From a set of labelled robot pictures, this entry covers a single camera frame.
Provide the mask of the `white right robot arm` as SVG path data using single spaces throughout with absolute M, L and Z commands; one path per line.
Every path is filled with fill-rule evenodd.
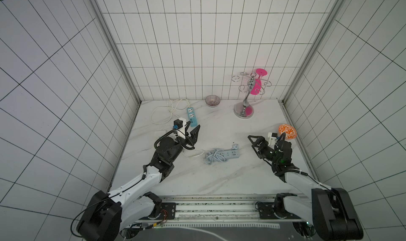
M 300 217 L 325 241 L 363 239 L 361 221 L 348 192 L 324 185 L 296 167 L 292 162 L 292 144 L 285 137 L 286 134 L 282 133 L 271 147 L 263 136 L 248 136 L 252 149 L 271 167 L 274 175 L 307 197 L 302 199 L 293 193 L 277 194 L 272 205 L 275 217 Z

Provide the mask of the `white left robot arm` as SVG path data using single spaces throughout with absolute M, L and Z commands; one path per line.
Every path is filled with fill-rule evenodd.
M 80 220 L 71 233 L 86 241 L 113 241 L 136 221 L 158 218 L 162 200 L 151 189 L 171 173 L 183 150 L 194 150 L 200 126 L 191 132 L 187 131 L 189 127 L 189 121 L 176 119 L 172 130 L 155 141 L 155 152 L 150 163 L 143 166 L 143 172 L 118 189 L 95 193 L 86 209 L 78 214 Z

